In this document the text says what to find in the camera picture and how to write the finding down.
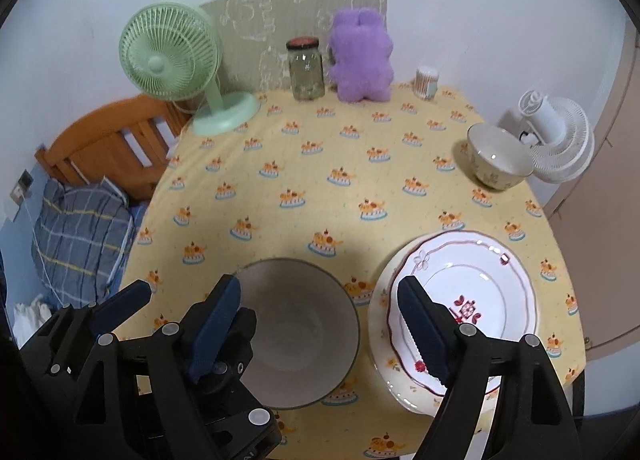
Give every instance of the stuffed toy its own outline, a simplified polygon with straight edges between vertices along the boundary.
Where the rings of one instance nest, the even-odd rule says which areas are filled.
[[[337,83],[341,101],[391,99],[394,71],[389,56],[394,44],[378,10],[339,10],[334,17],[329,46],[335,60],[329,77]]]

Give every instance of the glass jar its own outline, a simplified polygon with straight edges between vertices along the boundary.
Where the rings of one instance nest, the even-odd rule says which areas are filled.
[[[296,100],[313,100],[324,96],[319,45],[317,37],[296,37],[287,42],[291,91]]]

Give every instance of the door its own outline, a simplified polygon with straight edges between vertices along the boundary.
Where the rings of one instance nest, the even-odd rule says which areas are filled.
[[[640,64],[587,172],[550,218],[574,284],[588,359],[640,340]]]

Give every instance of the bed headboard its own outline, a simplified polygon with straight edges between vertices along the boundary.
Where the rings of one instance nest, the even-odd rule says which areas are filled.
[[[35,157],[50,176],[63,183],[84,185],[106,176],[132,199],[148,200],[167,164],[168,147],[158,130],[158,118],[166,121],[175,137],[189,120],[173,104],[140,94],[76,120]],[[149,160],[146,166],[127,142],[129,132]]]

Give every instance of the yellow tablecloth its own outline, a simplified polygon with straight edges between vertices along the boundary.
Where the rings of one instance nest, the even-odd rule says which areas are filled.
[[[402,246],[458,219],[517,253],[558,376],[568,384],[581,372],[580,317],[552,231],[526,183],[482,197],[484,189],[469,178],[466,130],[482,118],[461,93],[441,89],[433,102],[422,102],[401,84],[386,104],[343,104],[330,92],[310,103],[289,91],[261,100],[257,116],[235,132],[213,140],[183,132],[122,283],[144,278],[156,292],[118,329],[120,337],[180,320],[221,274],[268,257],[315,263],[353,295],[366,294]],[[404,186],[428,194],[407,194]],[[386,217],[361,220],[380,209]],[[510,241],[514,231],[525,237]],[[358,400],[280,411],[284,438],[272,458],[401,455],[422,441],[431,418],[404,410],[387,391],[370,358],[367,306],[357,311],[362,339],[347,381]],[[490,415],[478,426],[487,430]]]

